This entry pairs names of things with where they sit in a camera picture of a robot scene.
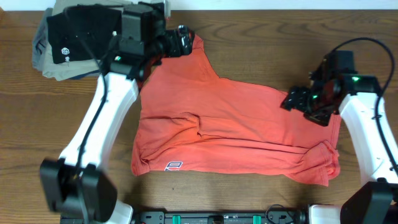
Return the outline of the red-orange t-shirt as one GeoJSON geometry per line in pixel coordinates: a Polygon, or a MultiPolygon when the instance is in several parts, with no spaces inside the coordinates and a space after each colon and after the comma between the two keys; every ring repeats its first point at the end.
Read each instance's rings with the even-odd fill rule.
{"type": "Polygon", "coordinates": [[[150,171],[284,175],[328,185],[340,173],[341,118],[328,126],[286,111],[286,94],[219,77],[195,37],[190,55],[165,58],[143,86],[132,150],[135,175],[150,171]]]}

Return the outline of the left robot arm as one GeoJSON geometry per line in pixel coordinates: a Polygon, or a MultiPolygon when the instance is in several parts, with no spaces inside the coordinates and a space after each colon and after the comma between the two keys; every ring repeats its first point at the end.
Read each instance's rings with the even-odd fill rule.
{"type": "Polygon", "coordinates": [[[193,50],[192,30],[166,28],[167,1],[117,5],[115,11],[121,16],[121,33],[96,60],[99,77],[91,105],[59,158],[40,165],[47,205],[64,223],[132,222],[132,207],[118,199],[106,174],[112,146],[152,67],[193,50]]]}

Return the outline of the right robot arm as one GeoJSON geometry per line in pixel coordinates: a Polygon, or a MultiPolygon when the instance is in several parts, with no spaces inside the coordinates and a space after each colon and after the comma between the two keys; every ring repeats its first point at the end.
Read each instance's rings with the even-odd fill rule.
{"type": "Polygon", "coordinates": [[[320,126],[340,116],[353,142],[362,186],[342,206],[309,206],[308,223],[397,223],[397,144],[377,78],[357,73],[352,51],[334,50],[310,79],[309,88],[292,87],[281,107],[299,110],[320,126]]]}

